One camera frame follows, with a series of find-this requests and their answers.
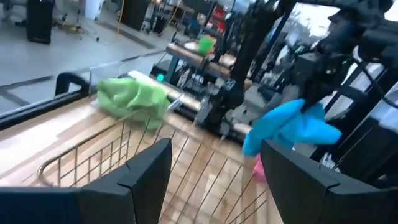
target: green light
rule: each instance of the green light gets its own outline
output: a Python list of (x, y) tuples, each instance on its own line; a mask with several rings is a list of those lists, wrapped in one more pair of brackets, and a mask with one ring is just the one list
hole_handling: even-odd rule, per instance
[(164, 75), (163, 74), (158, 74), (156, 76), (156, 80), (159, 81), (159, 82), (163, 81), (163, 79), (164, 79)]

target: wooden surface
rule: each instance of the wooden surface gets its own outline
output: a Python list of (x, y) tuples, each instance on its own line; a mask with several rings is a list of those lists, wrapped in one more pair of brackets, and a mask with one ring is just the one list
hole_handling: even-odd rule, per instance
[[(177, 46), (173, 43), (167, 45), (166, 51), (172, 55), (178, 55), (178, 57), (180, 57), (182, 60), (196, 67), (199, 67), (203, 60), (202, 56), (192, 53), (189, 50)], [(210, 62), (206, 69), (209, 73), (215, 74), (217, 76), (224, 78), (229, 77), (229, 69), (217, 63)]]
[(152, 131), (141, 123), (117, 123), (98, 109), (95, 98), (51, 111), (1, 132), (0, 184), (40, 186), (35, 175), (40, 165), (81, 143), (47, 165), (44, 176), (55, 185), (61, 176), (61, 186), (82, 186), (156, 141), (172, 138), (174, 168), (161, 223), (193, 223), (195, 216), (199, 223), (224, 223), (231, 213), (229, 223), (246, 207), (237, 223), (257, 207), (244, 223), (281, 223), (267, 187), (251, 179), (253, 160), (243, 157), (238, 145), (220, 141), (176, 114), (168, 113), (165, 120)]
[[(195, 47), (197, 47), (196, 43), (194, 43), (194, 42), (186, 43), (185, 45), (191, 49), (195, 49)], [(189, 64), (194, 65), (196, 67), (199, 67), (203, 60), (202, 56), (200, 56), (198, 54), (194, 54), (194, 53), (190, 52), (189, 50), (184, 49), (183, 47), (177, 46), (173, 43), (170, 43), (167, 45), (166, 51), (172, 55), (178, 55), (178, 57), (180, 57), (182, 60), (184, 60), (184, 61), (188, 62)], [(230, 66), (233, 63), (235, 63), (235, 60), (236, 59), (233, 56), (226, 54), (220, 58), (220, 63), (222, 63), (223, 65), (226, 65), (226, 66)], [(214, 63), (214, 62), (210, 62), (208, 64), (206, 71), (208, 71), (211, 74), (218, 75), (219, 77), (223, 77), (223, 78), (228, 78), (229, 72), (230, 72), (230, 70), (228, 68), (226, 68), (225, 66), (222, 66), (222, 65)], [(253, 82), (248, 78), (244, 81), (244, 86), (246, 89), (250, 88), (250, 86), (252, 84), (253, 84)]]

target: green cup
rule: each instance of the green cup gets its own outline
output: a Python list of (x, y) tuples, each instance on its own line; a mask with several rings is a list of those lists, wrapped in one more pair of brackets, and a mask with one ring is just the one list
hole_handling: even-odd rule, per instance
[(198, 52), (201, 54), (208, 54), (215, 44), (214, 39), (206, 38), (205, 36), (199, 39)]

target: black speaker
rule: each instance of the black speaker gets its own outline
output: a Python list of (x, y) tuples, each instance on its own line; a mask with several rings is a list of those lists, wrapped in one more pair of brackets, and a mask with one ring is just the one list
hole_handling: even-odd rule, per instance
[(155, 27), (154, 27), (154, 33), (156, 34), (161, 34), (163, 33), (163, 30), (165, 29), (167, 23), (167, 19), (158, 16), (156, 19)]
[(54, 0), (28, 0), (26, 33), (31, 42), (50, 44)]

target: green object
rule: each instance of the green object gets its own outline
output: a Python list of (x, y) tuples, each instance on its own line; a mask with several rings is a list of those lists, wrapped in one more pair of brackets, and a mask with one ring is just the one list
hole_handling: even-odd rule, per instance
[(159, 86), (135, 78), (109, 78), (98, 83), (98, 103), (111, 116), (147, 123), (147, 129), (162, 125), (170, 102)]
[(214, 46), (215, 40), (206, 38), (205, 36), (200, 37), (198, 42), (198, 52), (201, 54), (207, 54)]
[(156, 76), (156, 80), (159, 81), (159, 82), (163, 81), (163, 79), (164, 79), (164, 75), (163, 74), (158, 74)]

